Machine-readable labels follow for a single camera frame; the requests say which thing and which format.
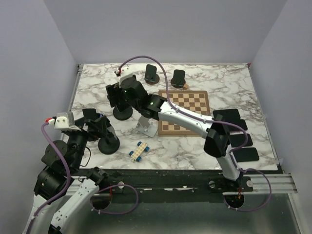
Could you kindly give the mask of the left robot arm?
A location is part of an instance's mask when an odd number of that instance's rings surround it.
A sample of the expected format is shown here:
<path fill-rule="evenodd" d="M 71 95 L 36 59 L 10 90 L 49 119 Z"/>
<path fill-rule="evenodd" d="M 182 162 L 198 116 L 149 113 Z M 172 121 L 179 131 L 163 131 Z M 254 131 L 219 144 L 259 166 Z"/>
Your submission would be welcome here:
<path fill-rule="evenodd" d="M 74 120 L 72 112 L 59 113 L 41 126 L 49 142 L 42 157 L 46 165 L 39 173 L 32 210 L 25 234 L 62 234 L 73 214 L 96 192 L 108 187 L 108 180 L 97 167 L 91 169 L 78 190 L 60 206 L 82 161 L 86 144 L 108 135 L 109 121 L 94 108 L 83 109 L 83 116 Z"/>

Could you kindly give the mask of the black phone pink case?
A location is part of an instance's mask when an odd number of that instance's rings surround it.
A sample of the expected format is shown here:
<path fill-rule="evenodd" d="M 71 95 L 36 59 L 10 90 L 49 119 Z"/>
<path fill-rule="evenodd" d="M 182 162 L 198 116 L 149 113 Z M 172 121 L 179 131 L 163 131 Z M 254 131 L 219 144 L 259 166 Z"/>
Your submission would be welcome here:
<path fill-rule="evenodd" d="M 248 129 L 246 121 L 244 119 L 235 119 L 231 123 L 239 126 L 240 128 L 242 128 L 245 131 Z M 230 132 L 241 132 L 240 129 L 233 127 L 233 126 L 229 126 L 229 130 L 230 130 Z"/>

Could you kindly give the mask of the black phone second row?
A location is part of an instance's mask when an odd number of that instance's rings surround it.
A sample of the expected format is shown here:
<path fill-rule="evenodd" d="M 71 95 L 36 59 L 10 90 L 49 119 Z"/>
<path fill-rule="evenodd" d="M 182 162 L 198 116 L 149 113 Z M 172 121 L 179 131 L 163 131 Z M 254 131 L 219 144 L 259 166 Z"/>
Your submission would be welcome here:
<path fill-rule="evenodd" d="M 250 134 L 247 134 L 247 143 L 246 143 L 246 147 L 249 146 L 253 146 L 253 141 L 251 139 Z M 244 142 L 245 142 L 245 135 L 244 134 L 234 134 L 234 135 L 230 135 L 230 142 L 232 147 L 239 147 L 241 146 Z"/>

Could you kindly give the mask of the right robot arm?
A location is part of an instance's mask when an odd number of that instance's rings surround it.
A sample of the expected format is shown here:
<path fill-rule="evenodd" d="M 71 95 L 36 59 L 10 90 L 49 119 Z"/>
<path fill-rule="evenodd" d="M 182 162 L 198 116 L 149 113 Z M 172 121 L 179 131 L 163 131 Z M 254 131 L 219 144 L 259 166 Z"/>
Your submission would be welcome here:
<path fill-rule="evenodd" d="M 135 109 L 147 119 L 173 123 L 201 136 L 205 139 L 204 151 L 215 157 L 222 169 L 225 187 L 230 191 L 241 187 L 242 171 L 233 155 L 229 123 L 224 122 L 221 115 L 200 115 L 174 105 L 168 97 L 148 94 L 135 76 L 107 85 L 106 91 L 111 107 L 116 107 L 119 111 Z"/>

